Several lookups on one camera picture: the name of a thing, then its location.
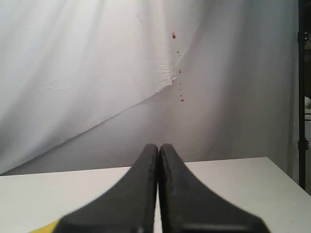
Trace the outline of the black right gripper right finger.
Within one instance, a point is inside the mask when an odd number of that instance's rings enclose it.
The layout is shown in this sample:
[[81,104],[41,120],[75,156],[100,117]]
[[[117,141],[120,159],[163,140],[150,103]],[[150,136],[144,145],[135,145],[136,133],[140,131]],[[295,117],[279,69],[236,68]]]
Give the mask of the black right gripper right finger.
[[158,161],[159,202],[164,233],[268,233],[264,221],[206,187],[171,144]]

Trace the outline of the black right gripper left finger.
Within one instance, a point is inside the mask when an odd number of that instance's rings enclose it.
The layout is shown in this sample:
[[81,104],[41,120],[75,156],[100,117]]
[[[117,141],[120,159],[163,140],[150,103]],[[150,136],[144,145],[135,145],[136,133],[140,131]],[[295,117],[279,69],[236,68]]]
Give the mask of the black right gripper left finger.
[[158,148],[147,144],[126,174],[100,197],[62,217],[57,233],[152,233]]

